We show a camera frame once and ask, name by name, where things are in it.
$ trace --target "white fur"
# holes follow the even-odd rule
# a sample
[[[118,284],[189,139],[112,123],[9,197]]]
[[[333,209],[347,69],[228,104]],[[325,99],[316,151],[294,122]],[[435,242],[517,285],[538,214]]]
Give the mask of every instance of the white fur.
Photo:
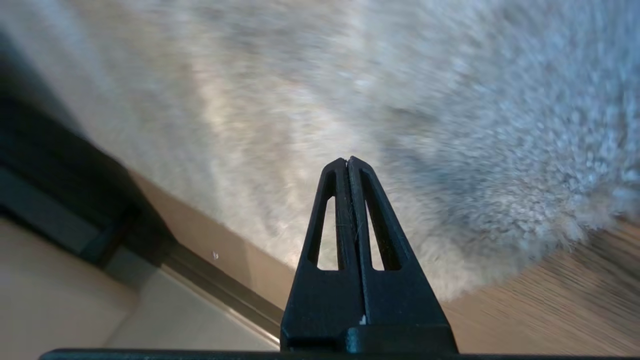
[[[369,162],[451,299],[637,215],[639,6],[6,0],[0,19],[80,133],[290,266],[323,166]]]

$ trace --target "black plastic part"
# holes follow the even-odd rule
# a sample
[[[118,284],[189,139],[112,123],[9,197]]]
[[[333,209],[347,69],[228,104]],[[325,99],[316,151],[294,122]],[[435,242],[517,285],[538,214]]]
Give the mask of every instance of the black plastic part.
[[[338,270],[317,260],[335,197]],[[383,271],[371,265],[366,206]],[[281,352],[63,349],[41,360],[608,360],[638,357],[459,354],[451,327],[373,169],[338,159],[321,175],[280,327]]]
[[[61,349],[40,360],[639,360],[638,357],[521,356],[491,354],[347,354],[326,352],[213,352],[183,350]]]

